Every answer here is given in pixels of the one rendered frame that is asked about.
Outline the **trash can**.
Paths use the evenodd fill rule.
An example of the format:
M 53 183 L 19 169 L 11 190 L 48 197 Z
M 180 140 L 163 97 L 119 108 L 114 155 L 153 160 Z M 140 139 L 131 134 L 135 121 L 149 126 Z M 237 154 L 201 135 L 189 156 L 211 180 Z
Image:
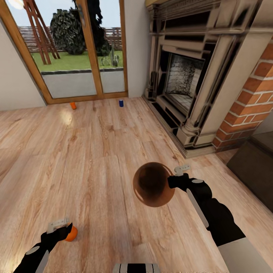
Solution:
M 162 207 L 172 199 L 176 188 L 170 188 L 168 177 L 172 171 L 159 162 L 145 163 L 133 177 L 133 190 L 137 199 L 148 207 Z

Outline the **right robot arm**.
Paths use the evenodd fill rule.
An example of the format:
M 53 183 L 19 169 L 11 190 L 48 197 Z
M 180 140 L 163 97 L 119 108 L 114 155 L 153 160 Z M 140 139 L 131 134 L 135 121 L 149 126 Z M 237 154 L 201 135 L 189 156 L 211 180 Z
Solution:
M 170 188 L 185 191 L 225 261 L 229 273 L 273 273 L 241 229 L 234 223 L 230 210 L 216 198 L 200 179 L 190 178 L 183 171 L 190 165 L 175 167 L 175 176 L 168 177 Z

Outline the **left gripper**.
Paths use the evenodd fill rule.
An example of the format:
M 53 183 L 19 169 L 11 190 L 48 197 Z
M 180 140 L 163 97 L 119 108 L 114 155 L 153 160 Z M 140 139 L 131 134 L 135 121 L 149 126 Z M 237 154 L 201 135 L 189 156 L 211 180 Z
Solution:
M 57 242 L 65 240 L 67 238 L 67 235 L 71 232 L 71 230 L 72 230 L 72 223 L 68 227 L 66 226 L 60 227 L 53 233 L 47 234 L 45 232 L 41 235 L 41 242 L 46 238 L 50 238 L 53 240 L 53 246 L 55 247 Z

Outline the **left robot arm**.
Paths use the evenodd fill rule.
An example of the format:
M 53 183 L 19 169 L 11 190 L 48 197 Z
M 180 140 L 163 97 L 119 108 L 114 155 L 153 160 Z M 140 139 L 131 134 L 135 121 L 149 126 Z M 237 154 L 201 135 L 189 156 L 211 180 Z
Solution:
M 69 222 L 69 218 L 63 218 L 47 224 L 47 232 L 41 235 L 41 242 L 24 254 L 21 264 L 14 273 L 43 273 L 48 263 L 49 253 L 57 242 L 65 240 L 72 230 L 72 223 L 66 227 L 60 227 Z

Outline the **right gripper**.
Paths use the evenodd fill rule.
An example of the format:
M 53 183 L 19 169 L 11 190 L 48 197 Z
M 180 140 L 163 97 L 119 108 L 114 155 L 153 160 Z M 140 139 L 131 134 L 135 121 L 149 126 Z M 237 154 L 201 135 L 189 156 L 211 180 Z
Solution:
M 181 182 L 183 179 L 189 178 L 188 173 L 183 173 L 183 176 L 170 176 L 168 177 L 168 184 L 170 188 L 180 188 L 181 189 Z

